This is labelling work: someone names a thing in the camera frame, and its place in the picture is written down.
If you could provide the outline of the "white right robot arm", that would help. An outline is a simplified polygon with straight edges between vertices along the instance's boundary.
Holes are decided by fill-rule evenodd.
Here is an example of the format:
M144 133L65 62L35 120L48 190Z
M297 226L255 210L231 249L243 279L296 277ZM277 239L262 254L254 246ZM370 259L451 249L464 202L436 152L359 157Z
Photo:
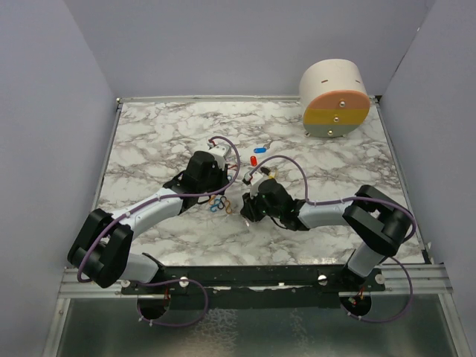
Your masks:
M241 216L249 222L268 217L290 231L310 231L324 226L349 226L361 238L360 246L345 263L341 281L358 291L372 270L389 257L416 231L416 220L408 209L370 185L354 196L311 203L294 199L275 179L263 178L242 195Z

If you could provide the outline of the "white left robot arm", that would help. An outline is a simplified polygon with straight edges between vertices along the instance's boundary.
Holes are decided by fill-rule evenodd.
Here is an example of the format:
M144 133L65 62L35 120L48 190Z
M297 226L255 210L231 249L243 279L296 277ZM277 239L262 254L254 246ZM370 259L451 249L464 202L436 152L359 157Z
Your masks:
M68 252L68 262L102 288L131 280L145 292L159 292L164 285L161 264L146 254L132 254L132 241L197 205L201 197L224 193L230 182L226 164L230 151L224 144L196 151L186 169L149 198L112 213L93 210Z

